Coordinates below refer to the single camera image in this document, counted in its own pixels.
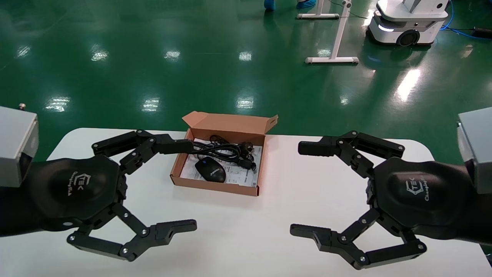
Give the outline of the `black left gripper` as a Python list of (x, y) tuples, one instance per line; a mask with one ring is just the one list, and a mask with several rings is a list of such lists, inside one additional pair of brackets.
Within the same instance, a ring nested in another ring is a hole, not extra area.
[[(191, 140), (174, 140), (169, 134), (136, 130), (96, 142), (95, 156), (88, 159), (56, 159), (35, 162), (25, 179), (27, 195), (33, 203), (37, 224), (43, 231), (65, 231), (79, 227), (67, 237), (73, 247), (107, 257), (135, 261), (152, 247), (168, 245), (178, 233), (197, 229), (195, 219), (161, 222), (145, 226), (121, 203), (125, 200), (125, 175), (133, 174), (156, 154), (190, 154)], [(120, 165), (109, 157), (129, 151)], [(135, 236), (118, 244), (90, 236), (102, 226), (100, 215), (107, 210), (117, 216)]]

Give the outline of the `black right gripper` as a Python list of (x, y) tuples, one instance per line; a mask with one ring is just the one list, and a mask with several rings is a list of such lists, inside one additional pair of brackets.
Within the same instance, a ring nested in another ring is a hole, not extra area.
[[(313, 239), (319, 251), (341, 256), (356, 270), (411, 260), (424, 254), (427, 246), (415, 234), (436, 240), (457, 239), (465, 213), (477, 196), (466, 167), (398, 159), (402, 158), (404, 150), (403, 145), (357, 131), (298, 144), (300, 155), (337, 156), (360, 177), (374, 179), (376, 206), (397, 227), (411, 230), (397, 230), (403, 244), (368, 252), (355, 245), (354, 241), (381, 219), (381, 213), (374, 208), (342, 233), (291, 224), (290, 234)], [(374, 169), (374, 163), (363, 152), (387, 160)]]

